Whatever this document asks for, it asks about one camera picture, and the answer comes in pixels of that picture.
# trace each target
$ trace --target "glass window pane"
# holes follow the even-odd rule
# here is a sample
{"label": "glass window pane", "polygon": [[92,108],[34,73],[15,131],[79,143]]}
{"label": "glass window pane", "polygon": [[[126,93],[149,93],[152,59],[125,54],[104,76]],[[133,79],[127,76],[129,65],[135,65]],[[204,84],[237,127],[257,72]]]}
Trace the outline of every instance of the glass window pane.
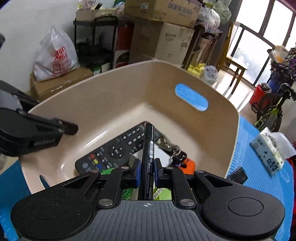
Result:
{"label": "glass window pane", "polygon": [[245,30],[239,42],[234,58],[242,61],[248,70],[243,77],[253,84],[268,58],[267,50],[271,47]]}
{"label": "glass window pane", "polygon": [[231,53],[232,53],[232,51],[239,39],[239,35],[241,34],[241,32],[242,32],[242,27],[238,27],[237,32],[235,33],[235,36],[233,38],[233,41],[230,43],[230,47],[229,47],[227,55],[229,55],[229,56],[231,55]]}
{"label": "glass window pane", "polygon": [[266,65],[264,72],[262,73],[262,75],[260,76],[258,82],[256,83],[256,86],[261,84],[261,83],[267,83],[267,81],[269,80],[271,75],[271,64],[270,61],[268,62],[268,64]]}
{"label": "glass window pane", "polygon": [[274,45],[282,45],[291,22],[292,14],[290,9],[280,2],[275,1],[263,37]]}
{"label": "glass window pane", "polygon": [[243,0],[236,21],[258,33],[265,17],[268,3],[269,0]]}
{"label": "glass window pane", "polygon": [[291,48],[295,48],[296,43],[296,19],[294,21],[294,25],[292,28],[292,32],[290,34],[290,38],[286,44],[286,49],[290,50]]}

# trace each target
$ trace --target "tv remote control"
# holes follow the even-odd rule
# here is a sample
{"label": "tv remote control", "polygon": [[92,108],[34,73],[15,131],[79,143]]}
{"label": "tv remote control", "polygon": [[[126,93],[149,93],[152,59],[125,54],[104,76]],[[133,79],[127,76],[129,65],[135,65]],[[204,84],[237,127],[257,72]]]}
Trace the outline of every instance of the tv remote control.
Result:
{"label": "tv remote control", "polygon": [[[78,173],[127,165],[131,155],[143,148],[145,123],[138,124],[77,160],[75,168]],[[154,141],[158,141],[160,136],[161,133],[155,129]]]}

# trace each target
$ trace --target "directional pad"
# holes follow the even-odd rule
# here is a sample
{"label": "directional pad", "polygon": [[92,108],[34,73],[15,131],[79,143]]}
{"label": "directional pad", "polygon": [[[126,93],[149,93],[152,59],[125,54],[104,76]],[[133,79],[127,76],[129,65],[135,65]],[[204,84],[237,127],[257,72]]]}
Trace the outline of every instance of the directional pad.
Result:
{"label": "directional pad", "polygon": [[109,154],[112,158],[120,159],[123,156],[122,147],[111,146]]}

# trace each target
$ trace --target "keychain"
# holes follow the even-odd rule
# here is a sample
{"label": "keychain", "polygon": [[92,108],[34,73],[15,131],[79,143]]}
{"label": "keychain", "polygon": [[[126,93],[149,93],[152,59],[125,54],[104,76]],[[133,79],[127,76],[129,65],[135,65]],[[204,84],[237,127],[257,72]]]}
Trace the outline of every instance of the keychain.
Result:
{"label": "keychain", "polygon": [[164,134],[160,137],[160,143],[156,144],[170,155],[170,167],[179,167],[185,174],[193,174],[195,162],[187,158],[187,154],[179,146],[172,144]]}

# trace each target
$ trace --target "red bucket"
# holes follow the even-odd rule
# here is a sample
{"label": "red bucket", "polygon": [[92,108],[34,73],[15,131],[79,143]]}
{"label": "red bucket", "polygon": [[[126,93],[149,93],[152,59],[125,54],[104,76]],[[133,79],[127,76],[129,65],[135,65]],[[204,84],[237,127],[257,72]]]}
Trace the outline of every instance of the red bucket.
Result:
{"label": "red bucket", "polygon": [[251,97],[249,103],[252,105],[254,103],[259,103],[261,98],[265,95],[265,92],[262,90],[261,86],[258,85],[253,93],[253,96]]}

